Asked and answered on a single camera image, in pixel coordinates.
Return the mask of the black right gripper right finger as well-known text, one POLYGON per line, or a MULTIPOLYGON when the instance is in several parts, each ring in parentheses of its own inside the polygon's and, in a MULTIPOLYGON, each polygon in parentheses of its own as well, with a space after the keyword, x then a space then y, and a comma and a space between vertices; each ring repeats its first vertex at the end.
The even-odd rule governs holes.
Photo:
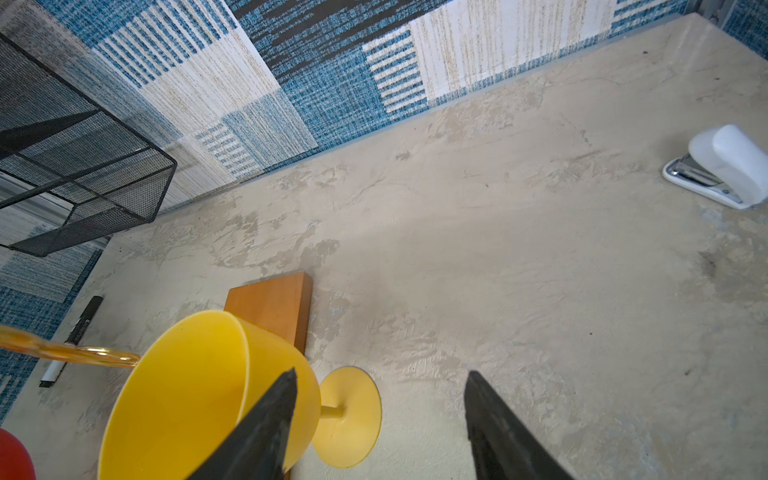
POLYGON ((464 390, 468 439, 478 479, 569 479, 478 371, 464 390))

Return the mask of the red plastic wine glass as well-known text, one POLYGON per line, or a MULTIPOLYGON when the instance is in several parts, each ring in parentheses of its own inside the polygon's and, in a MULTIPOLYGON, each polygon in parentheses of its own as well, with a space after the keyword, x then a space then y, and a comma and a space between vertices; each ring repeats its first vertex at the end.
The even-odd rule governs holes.
POLYGON ((4 429, 0 435, 1 480, 35 480, 32 459, 21 441, 4 429))

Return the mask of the yellow plastic wine glass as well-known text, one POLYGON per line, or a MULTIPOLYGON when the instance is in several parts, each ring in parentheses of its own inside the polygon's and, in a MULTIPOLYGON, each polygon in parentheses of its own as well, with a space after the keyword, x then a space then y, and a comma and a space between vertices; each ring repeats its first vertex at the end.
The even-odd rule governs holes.
POLYGON ((382 427, 371 376, 342 367, 319 381, 287 340, 211 310, 168 329, 133 368, 107 423, 99 478, 188 477, 289 372, 296 375, 297 395, 277 404, 290 417, 278 472, 290 471, 309 447, 332 467, 360 464, 382 427))

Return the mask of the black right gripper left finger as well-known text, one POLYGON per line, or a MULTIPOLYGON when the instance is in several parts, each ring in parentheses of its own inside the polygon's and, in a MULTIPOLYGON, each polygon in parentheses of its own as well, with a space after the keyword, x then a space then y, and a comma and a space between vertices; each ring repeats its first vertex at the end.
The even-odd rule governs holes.
POLYGON ((192 479, 282 479, 297 375, 282 373, 192 479))

